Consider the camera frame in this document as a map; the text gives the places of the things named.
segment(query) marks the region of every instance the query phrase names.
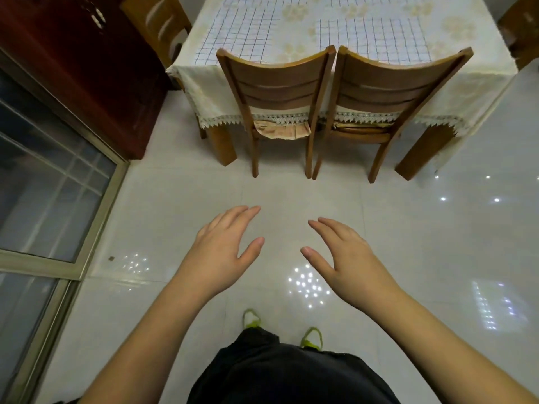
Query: foot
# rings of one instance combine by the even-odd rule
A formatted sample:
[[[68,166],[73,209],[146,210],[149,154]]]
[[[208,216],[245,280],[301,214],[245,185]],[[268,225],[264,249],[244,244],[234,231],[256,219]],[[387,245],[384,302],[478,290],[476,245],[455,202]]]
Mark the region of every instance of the foot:
[[[248,327],[260,327],[261,323],[262,321],[260,320],[260,317],[254,310],[247,309],[245,312],[243,312],[243,328],[244,329]]]
[[[316,327],[310,327],[301,339],[300,347],[312,347],[321,351],[322,346],[322,333]]]

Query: dark red cabinet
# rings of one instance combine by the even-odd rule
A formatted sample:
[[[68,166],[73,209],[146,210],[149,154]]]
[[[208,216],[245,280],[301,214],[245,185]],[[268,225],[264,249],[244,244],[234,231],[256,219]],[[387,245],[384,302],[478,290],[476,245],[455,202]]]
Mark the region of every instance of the dark red cabinet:
[[[120,154],[142,158],[169,81],[120,0],[0,0],[0,47]]]

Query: glossy floor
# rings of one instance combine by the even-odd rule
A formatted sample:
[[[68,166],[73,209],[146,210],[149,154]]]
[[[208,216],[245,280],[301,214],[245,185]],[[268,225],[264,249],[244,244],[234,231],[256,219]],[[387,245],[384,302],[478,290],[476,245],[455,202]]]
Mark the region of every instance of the glossy floor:
[[[431,167],[411,182],[394,172],[421,133],[407,130],[372,185],[366,174],[376,148],[344,142],[334,144],[316,181],[303,175],[303,142],[262,142],[253,179],[238,128],[239,159],[221,167],[199,139],[185,96],[170,93],[145,159],[128,172],[37,403],[80,396],[170,280],[199,227],[243,203],[262,206],[245,235],[246,243],[266,237],[262,254],[197,317],[161,402],[185,402],[219,348],[239,334],[248,307],[286,343],[317,326],[325,349],[362,357],[402,403],[436,402],[396,344],[306,264],[303,245],[329,257],[307,226],[320,215],[356,229],[407,292],[539,394],[538,90],[530,65],[438,177]]]

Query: tablecloth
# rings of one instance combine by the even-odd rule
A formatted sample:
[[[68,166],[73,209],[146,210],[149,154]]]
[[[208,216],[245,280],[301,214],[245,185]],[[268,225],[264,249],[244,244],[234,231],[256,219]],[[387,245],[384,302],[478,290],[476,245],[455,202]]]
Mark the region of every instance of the tablecloth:
[[[474,57],[414,119],[448,124],[457,136],[475,132],[517,73],[483,0],[206,0],[168,73],[182,80],[201,127],[241,123],[215,58],[219,47],[254,62],[285,63],[330,44],[399,65],[471,46]],[[252,111],[255,119],[299,123],[306,121],[308,108]],[[337,110],[340,121],[388,122],[397,116]]]

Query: forearm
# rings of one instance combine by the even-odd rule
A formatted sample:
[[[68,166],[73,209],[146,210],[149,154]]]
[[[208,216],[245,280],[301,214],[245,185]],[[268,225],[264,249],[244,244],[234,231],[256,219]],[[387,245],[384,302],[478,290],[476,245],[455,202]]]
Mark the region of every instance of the forearm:
[[[99,373],[81,404],[158,403],[185,333],[205,300],[173,278]]]
[[[402,348],[441,401],[539,402],[405,292],[381,302],[369,316]]]

